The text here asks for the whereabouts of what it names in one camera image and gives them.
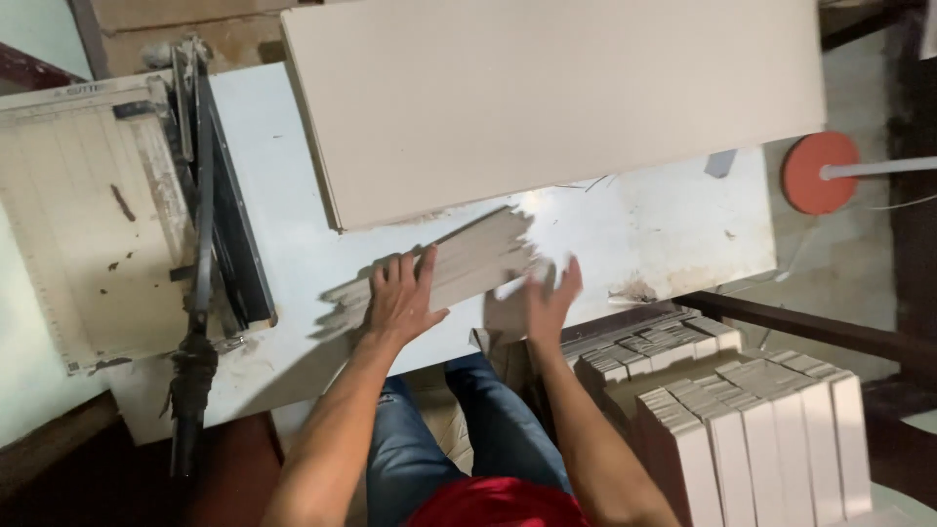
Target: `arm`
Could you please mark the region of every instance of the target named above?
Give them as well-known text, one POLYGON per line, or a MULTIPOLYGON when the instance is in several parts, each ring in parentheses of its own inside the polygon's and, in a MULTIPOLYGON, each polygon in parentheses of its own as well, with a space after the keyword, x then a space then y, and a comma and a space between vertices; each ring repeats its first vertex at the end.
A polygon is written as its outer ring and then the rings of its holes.
POLYGON ((442 321, 428 312, 436 247, 426 252, 417 280, 413 255, 391 259, 374 274, 370 330, 317 402, 290 451, 263 527, 345 524, 351 495, 367 461, 378 396, 397 355, 442 321))
POLYGON ((559 349, 566 313, 582 289, 572 258, 559 288, 544 299, 528 279, 528 342, 543 374, 559 451, 587 518, 596 525, 679 527, 670 505, 641 462, 596 407, 559 349))

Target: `hand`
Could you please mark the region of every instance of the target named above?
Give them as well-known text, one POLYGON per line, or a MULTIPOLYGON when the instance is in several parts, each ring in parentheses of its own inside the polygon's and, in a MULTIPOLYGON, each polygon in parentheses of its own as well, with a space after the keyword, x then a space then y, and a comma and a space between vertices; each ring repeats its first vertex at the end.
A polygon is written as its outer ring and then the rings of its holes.
POLYGON ((559 345, 559 333, 566 321, 566 313, 583 289, 583 276, 579 261, 573 256, 563 271, 559 287, 544 298, 543 284, 528 275, 524 284, 527 295, 528 340, 535 347, 559 345))
POLYGON ((427 329, 442 322, 448 309, 429 312, 429 290, 436 265, 436 245, 423 256, 420 278, 413 271, 413 253, 392 258, 384 268, 374 270, 374 304, 371 329, 377 340, 392 345, 397 352, 427 329))

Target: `white table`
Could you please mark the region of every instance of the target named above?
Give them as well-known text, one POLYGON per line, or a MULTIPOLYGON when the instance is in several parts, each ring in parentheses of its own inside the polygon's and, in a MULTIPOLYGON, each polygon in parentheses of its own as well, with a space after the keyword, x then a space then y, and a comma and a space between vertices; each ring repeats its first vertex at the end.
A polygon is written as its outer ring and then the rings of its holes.
MULTIPOLYGON (((504 204, 534 215, 529 238, 543 256, 561 264, 570 252, 579 257, 585 290, 568 325, 623 309, 608 302, 609 294, 633 284, 664 299, 776 265, 760 147, 740 150, 724 179, 705 174, 706 159, 697 158, 608 176, 588 192, 592 181, 339 235, 326 224, 284 66, 223 73, 212 86, 279 324, 221 357, 206 426, 320 395, 349 352, 344 339, 311 337, 316 320, 332 310, 320 295, 355 279, 377 258, 429 243, 504 204)), ((442 324, 403 351, 391 374, 475 352, 469 330, 483 326, 482 295, 452 306, 442 324)), ((154 357, 105 371, 135 441, 169 437, 169 414, 157 415, 172 377, 170 361, 154 357)))

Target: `orange disc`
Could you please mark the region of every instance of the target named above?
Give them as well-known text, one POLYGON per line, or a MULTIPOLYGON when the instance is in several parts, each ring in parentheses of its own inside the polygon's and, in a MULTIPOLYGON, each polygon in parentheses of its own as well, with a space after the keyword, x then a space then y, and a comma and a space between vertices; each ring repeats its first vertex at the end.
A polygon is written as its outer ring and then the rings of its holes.
POLYGON ((835 131, 809 135, 787 153, 781 168, 781 187, 791 206, 805 214, 829 214, 845 205, 855 194, 854 177, 825 181, 820 169, 825 165, 853 165, 859 162, 849 136, 835 131))

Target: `white pole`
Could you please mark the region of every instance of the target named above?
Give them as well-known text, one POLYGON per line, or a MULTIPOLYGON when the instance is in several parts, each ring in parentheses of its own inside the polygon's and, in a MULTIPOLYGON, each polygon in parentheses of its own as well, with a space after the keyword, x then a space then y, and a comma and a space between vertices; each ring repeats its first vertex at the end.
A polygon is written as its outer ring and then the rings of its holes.
POLYGON ((881 163, 861 163, 857 165, 826 165, 820 169, 820 179, 826 181, 838 177, 855 175, 873 175, 877 173, 914 172, 937 169, 937 157, 895 159, 881 163))

